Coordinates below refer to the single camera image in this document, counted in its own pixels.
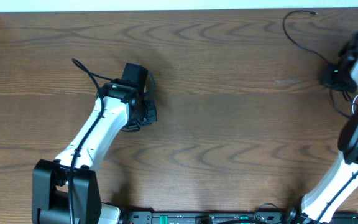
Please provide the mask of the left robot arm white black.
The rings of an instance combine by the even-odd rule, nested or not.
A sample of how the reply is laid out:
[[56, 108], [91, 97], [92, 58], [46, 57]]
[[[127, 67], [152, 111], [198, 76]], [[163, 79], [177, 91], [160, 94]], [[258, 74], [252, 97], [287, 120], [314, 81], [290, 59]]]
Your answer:
[[97, 86], [94, 108], [74, 140], [52, 161], [39, 160], [32, 173], [33, 223], [120, 223], [120, 208], [103, 203], [97, 173], [120, 131], [137, 132], [157, 120], [153, 75], [127, 63], [122, 77]]

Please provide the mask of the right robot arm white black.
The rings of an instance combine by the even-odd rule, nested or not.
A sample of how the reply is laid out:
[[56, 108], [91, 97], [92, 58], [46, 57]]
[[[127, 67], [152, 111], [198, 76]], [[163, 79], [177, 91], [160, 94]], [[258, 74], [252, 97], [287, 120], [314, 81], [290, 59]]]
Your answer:
[[[358, 92], [358, 32], [328, 65], [319, 79], [322, 86], [343, 93]], [[337, 208], [358, 188], [358, 104], [347, 117], [337, 142], [334, 164], [309, 193], [285, 216], [286, 223], [329, 223]]]

